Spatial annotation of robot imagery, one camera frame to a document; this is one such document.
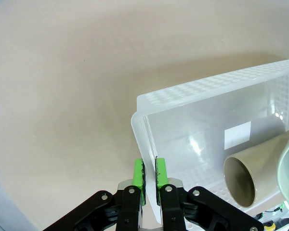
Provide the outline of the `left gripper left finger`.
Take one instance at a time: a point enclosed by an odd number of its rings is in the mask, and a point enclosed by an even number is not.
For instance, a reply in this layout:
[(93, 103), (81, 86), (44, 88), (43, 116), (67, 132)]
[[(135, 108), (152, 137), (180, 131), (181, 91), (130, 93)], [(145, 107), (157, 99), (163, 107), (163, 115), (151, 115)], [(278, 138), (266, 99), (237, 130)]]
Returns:
[(45, 228), (46, 231), (137, 231), (145, 205), (145, 165), (135, 160), (133, 178), (118, 184), (115, 194), (101, 190)]

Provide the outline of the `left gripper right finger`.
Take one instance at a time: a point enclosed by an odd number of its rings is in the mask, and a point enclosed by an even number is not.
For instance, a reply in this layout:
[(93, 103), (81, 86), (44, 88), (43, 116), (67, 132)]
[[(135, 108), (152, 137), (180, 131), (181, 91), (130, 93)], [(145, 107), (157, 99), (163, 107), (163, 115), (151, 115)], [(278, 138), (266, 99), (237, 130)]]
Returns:
[(264, 225), (201, 186), (186, 191), (168, 178), (164, 158), (155, 159), (157, 204), (165, 231), (185, 231), (186, 221), (205, 231), (263, 231)]

